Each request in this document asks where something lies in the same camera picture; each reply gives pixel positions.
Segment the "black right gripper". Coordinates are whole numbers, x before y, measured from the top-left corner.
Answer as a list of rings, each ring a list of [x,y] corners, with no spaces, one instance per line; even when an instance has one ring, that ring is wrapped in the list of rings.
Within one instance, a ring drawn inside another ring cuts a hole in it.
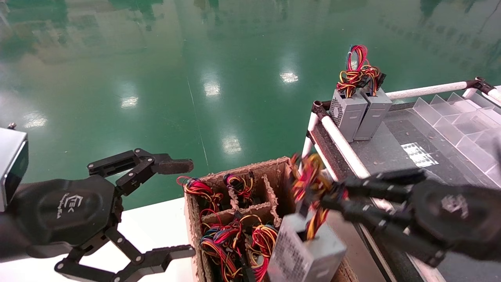
[[[349,196],[384,199],[403,203],[411,196],[417,226],[446,250],[476,260],[490,259],[490,236],[483,224],[490,216],[490,189],[464,184],[451,186],[422,182],[426,173],[420,168],[379,172],[367,178],[347,177],[341,186]],[[395,223],[395,216],[360,201],[324,196],[321,207],[341,213],[344,220],[363,225],[376,239],[436,268],[445,251],[411,234]]]

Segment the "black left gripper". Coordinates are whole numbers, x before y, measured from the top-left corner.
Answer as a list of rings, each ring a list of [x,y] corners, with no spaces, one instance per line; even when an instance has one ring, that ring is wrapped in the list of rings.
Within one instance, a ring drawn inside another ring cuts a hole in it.
[[[116,196],[129,196],[155,174],[191,172],[191,159],[172,159],[169,154],[151,154],[141,148],[99,159],[87,165],[86,179],[22,184],[10,203],[10,257],[57,257],[55,272],[79,282],[138,282],[144,276],[164,273],[176,259],[195,255],[191,245],[139,250],[116,227],[105,229]],[[115,186],[105,178],[126,172]],[[114,273],[80,264],[96,243],[111,241],[130,262]]]

